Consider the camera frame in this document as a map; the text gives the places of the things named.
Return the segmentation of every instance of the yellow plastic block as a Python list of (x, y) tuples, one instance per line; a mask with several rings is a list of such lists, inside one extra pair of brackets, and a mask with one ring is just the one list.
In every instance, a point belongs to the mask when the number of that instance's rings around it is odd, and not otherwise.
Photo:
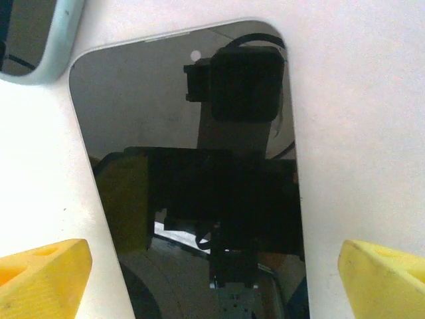
[(0, 319), (75, 318), (92, 268), (84, 239), (0, 259)]
[(425, 318), (425, 259), (345, 241), (339, 274), (356, 319)]

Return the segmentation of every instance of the white table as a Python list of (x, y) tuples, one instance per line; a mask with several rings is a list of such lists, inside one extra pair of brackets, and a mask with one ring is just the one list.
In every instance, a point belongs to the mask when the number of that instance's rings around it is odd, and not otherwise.
[[(425, 255), (425, 11), (419, 1), (298, 3), (89, 0), (71, 64), (153, 35), (245, 19), (275, 26), (289, 52), (311, 317), (352, 318), (337, 272), (344, 239)], [(17, 82), (54, 75), (65, 58)], [(52, 84), (0, 81), (0, 255), (86, 238), (94, 265), (78, 318), (130, 319), (67, 65)]]

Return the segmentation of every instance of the white surface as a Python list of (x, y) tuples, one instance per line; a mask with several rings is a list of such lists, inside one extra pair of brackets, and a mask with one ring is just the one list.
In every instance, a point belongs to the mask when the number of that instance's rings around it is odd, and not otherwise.
[[(352, 318), (337, 272), (344, 239), (425, 255), (422, 2), (91, 0), (72, 60), (248, 18), (269, 21), (288, 46), (311, 317)], [(87, 238), (94, 268), (78, 318), (133, 318), (68, 73), (51, 86), (0, 82), (0, 242), (10, 243), (0, 252)]]

